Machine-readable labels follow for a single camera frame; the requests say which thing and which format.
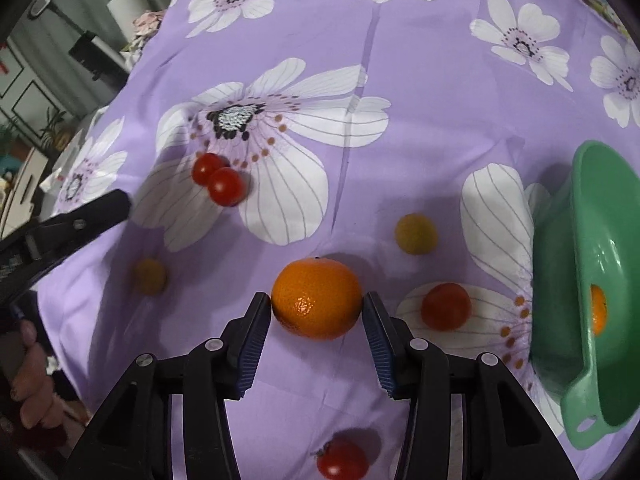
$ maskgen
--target green plastic bowl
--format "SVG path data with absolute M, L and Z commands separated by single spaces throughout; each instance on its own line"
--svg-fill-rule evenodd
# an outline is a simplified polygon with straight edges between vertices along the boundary
M 586 449 L 640 406 L 640 180 L 609 146 L 585 142 L 535 227 L 531 359 L 569 441 Z M 599 336 L 592 284 L 607 303 Z

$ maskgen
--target yellow ball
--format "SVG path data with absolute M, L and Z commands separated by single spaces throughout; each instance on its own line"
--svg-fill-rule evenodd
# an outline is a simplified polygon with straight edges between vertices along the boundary
M 438 245 L 438 231 L 425 215 L 411 213 L 396 224 L 396 243 L 407 254 L 427 254 Z
M 166 267 L 152 258 L 140 260 L 133 267 L 133 286 L 145 296 L 157 296 L 164 290 L 167 282 Z

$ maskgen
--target floral tablecloth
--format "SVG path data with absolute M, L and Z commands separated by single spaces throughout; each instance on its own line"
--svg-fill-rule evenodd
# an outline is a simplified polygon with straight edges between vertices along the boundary
M 593 478 L 638 417 L 590 450 L 567 441 L 528 359 L 532 215 L 586 139 L 640 170 L 639 64 L 581 0 L 173 0 L 56 205 L 113 188 L 134 197 L 129 222 L 40 283 L 60 361 L 95 408 L 136 355 L 188 352 L 291 260 L 330 256 L 416 334 L 451 353 L 498 354 Z M 219 208 L 191 179 L 204 152 L 250 178 L 238 207 Z M 410 213 L 435 225 L 432 253 L 396 244 Z M 145 257 L 169 269 L 158 297 L 131 287 Z M 439 282 L 461 283 L 474 303 L 453 333 L 417 315 Z M 254 387 L 228 416 L 243 478 L 319 479 L 312 453 L 360 429 L 378 440 L 367 478 L 386 479 L 407 409 L 380 388 L 361 324 L 313 342 L 274 323 Z

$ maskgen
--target finger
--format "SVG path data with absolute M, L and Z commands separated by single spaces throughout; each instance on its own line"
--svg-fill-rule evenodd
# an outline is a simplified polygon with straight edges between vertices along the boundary
M 62 406 L 62 400 L 58 396 L 53 396 L 53 402 L 47 410 L 47 413 L 42 417 L 42 427 L 46 430 L 50 428 L 57 428 L 62 424 L 62 418 L 65 415 L 65 411 Z
M 22 335 L 22 342 L 27 348 L 31 348 L 36 344 L 38 338 L 38 332 L 36 326 L 26 319 L 20 322 L 20 334 Z
M 53 403 L 53 379 L 45 377 L 40 389 L 24 401 L 20 408 L 22 425 L 30 430 L 38 424 Z
M 47 356 L 38 343 L 29 348 L 12 382 L 11 398 L 24 400 L 35 394 L 47 377 Z

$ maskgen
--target handle hole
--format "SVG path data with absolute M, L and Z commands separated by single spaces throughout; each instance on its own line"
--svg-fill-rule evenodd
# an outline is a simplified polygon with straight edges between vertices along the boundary
M 598 420 L 598 417 L 595 415 L 591 415 L 588 416 L 587 418 L 585 418 L 580 424 L 578 424 L 578 433 L 584 433 L 585 431 L 587 431 L 591 426 L 593 426 L 596 421 Z

